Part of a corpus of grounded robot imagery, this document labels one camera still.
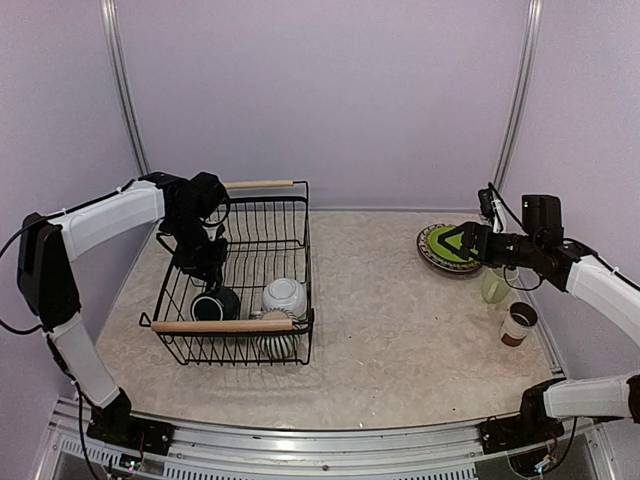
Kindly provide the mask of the bright green plate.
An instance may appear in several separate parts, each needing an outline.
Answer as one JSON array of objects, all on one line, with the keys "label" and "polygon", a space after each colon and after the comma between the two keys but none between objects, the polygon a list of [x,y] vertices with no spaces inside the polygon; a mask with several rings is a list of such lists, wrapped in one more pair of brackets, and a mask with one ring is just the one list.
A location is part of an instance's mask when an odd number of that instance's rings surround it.
[{"label": "bright green plate", "polygon": [[454,228],[454,225],[435,225],[427,235],[426,243],[431,252],[440,259],[456,264],[466,263],[465,259],[458,257],[438,242],[438,238],[441,234],[447,233]]}]

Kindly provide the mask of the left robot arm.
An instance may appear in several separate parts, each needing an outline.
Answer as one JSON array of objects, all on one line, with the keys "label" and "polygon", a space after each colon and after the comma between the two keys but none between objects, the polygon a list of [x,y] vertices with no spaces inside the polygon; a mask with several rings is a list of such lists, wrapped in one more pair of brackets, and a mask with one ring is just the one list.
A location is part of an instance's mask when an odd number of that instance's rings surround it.
[{"label": "left robot arm", "polygon": [[97,247],[139,227],[157,225],[175,241],[172,258],[186,274],[212,287],[222,283],[227,242],[209,219],[230,203],[214,174],[191,179],[154,172],[115,191],[48,215],[32,213],[12,236],[19,244],[17,287],[39,319],[55,362],[92,409],[92,437],[132,444],[143,420],[101,360],[81,316],[73,263]]}]

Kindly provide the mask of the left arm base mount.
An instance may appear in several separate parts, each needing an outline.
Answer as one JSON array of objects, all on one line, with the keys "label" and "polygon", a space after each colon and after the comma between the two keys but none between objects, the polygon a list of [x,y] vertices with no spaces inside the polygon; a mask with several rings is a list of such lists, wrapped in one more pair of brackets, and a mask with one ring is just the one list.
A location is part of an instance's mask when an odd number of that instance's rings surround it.
[{"label": "left arm base mount", "polygon": [[89,402],[91,420],[88,436],[104,443],[136,450],[141,454],[167,456],[174,437],[171,423],[132,414],[132,404],[122,388],[104,407]]}]

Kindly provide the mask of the black wire dish rack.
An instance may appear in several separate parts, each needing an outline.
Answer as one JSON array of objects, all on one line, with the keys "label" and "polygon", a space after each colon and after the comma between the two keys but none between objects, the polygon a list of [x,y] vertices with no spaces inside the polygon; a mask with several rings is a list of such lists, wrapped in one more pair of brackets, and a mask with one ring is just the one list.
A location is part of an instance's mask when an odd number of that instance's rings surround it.
[{"label": "black wire dish rack", "polygon": [[[256,332],[178,332],[159,333],[160,341],[181,365],[232,364],[306,365],[311,358],[315,321],[311,291],[311,249],[309,229],[309,185],[294,182],[298,194],[248,196],[231,199],[212,215],[217,226],[225,228],[228,240],[224,264],[224,284],[240,299],[238,320],[250,319],[250,313],[264,310],[264,288],[278,278],[300,282],[307,296],[306,315],[299,320],[301,328],[288,331]],[[194,322],[191,303],[203,293],[204,280],[183,273],[169,265],[153,313],[142,313],[139,324],[156,329],[165,323]],[[295,355],[284,362],[260,361],[254,340],[258,336],[300,336]]]}]

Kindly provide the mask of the white brown cup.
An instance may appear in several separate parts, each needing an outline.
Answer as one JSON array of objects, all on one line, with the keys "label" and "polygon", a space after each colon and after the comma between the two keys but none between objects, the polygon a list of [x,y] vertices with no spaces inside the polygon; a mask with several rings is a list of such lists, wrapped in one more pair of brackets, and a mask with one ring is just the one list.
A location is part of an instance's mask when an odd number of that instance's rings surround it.
[{"label": "white brown cup", "polygon": [[527,303],[514,302],[499,329],[499,338],[509,347],[518,347],[538,323],[536,310]]}]

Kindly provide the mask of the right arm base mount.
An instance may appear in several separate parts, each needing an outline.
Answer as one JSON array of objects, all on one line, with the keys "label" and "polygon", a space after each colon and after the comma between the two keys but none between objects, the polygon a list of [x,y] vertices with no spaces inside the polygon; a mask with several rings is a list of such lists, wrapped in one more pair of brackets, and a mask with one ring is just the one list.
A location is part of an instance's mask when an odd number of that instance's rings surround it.
[{"label": "right arm base mount", "polygon": [[493,454],[534,445],[560,437],[565,430],[562,421],[549,417],[543,394],[559,380],[547,380],[522,394],[519,412],[512,416],[492,418],[478,425],[484,454]]}]

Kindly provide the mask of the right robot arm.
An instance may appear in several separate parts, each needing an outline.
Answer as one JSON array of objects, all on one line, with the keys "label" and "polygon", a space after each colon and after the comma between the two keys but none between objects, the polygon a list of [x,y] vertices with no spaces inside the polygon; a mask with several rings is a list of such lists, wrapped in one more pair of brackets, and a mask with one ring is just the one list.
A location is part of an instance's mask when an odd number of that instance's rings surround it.
[{"label": "right robot arm", "polygon": [[[561,201],[552,195],[521,198],[521,233],[465,222],[438,236],[461,259],[485,266],[526,268],[539,279],[593,307],[631,340],[639,339],[639,287],[592,248],[564,235]],[[547,381],[527,389],[518,415],[486,422],[488,437],[507,433],[523,444],[562,433],[567,417],[639,419],[639,376]]]}]

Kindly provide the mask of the light green mug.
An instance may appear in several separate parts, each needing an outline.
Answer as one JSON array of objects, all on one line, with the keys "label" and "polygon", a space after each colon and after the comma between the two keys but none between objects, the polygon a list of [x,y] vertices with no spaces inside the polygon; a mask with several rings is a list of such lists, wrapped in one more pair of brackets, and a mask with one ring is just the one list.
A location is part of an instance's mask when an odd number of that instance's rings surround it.
[{"label": "light green mug", "polygon": [[486,268],[481,285],[483,300],[488,304],[502,302],[512,290],[518,276],[516,269]]}]

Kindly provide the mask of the dark green mug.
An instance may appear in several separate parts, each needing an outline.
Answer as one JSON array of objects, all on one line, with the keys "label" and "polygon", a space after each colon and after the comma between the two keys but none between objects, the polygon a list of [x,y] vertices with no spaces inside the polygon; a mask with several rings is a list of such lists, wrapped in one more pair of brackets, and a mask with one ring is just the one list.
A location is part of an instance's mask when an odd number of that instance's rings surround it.
[{"label": "dark green mug", "polygon": [[191,303],[191,317],[194,321],[236,320],[240,313],[240,299],[228,287],[217,291],[209,290],[197,295]]}]

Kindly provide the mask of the white ceramic bowl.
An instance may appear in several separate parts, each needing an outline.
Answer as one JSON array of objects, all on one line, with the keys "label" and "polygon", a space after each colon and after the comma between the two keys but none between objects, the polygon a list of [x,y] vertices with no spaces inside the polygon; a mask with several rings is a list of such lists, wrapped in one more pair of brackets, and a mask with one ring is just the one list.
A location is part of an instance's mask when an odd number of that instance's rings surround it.
[{"label": "white ceramic bowl", "polygon": [[270,282],[262,293],[264,310],[281,309],[298,319],[306,315],[307,296],[303,285],[291,278],[278,278]]}]

